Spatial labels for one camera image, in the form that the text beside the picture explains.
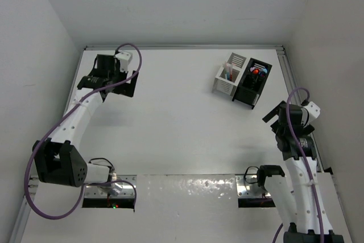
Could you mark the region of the pink pen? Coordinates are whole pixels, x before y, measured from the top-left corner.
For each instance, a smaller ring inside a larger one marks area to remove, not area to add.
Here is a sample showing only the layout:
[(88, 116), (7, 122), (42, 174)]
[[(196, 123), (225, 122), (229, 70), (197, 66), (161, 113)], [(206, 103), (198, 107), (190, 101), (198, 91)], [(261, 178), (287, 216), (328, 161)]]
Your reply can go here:
[(230, 64), (230, 63), (228, 63), (228, 62), (226, 62), (226, 63), (225, 63), (225, 71), (226, 71), (226, 73), (229, 73), (229, 69), (230, 69), (230, 67), (233, 67), (233, 65), (232, 65), (232, 64)]

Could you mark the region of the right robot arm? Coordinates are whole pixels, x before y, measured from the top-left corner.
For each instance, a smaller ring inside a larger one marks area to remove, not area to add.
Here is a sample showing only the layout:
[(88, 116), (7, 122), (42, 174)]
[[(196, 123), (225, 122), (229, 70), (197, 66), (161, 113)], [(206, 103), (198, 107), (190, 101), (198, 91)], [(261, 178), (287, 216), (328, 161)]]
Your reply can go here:
[(278, 119), (271, 125), (278, 149), (289, 172), (278, 165), (261, 165), (257, 185), (272, 198), (284, 228), (284, 242), (343, 242), (327, 217), (317, 178), (317, 153), (310, 134), (310, 124), (320, 108), (306, 101), (304, 106), (280, 102), (264, 122)]

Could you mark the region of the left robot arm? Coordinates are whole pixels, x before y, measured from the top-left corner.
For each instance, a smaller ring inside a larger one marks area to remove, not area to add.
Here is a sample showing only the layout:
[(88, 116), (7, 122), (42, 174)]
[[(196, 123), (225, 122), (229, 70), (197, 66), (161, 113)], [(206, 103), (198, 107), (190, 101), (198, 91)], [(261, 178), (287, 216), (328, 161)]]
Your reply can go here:
[(111, 166), (87, 163), (81, 155), (80, 142), (91, 117), (108, 94), (133, 97), (137, 78), (124, 82), (132, 58), (127, 51), (96, 56), (91, 72), (77, 85), (66, 112), (68, 118), (46, 138), (35, 155), (41, 182), (80, 187), (109, 180)]

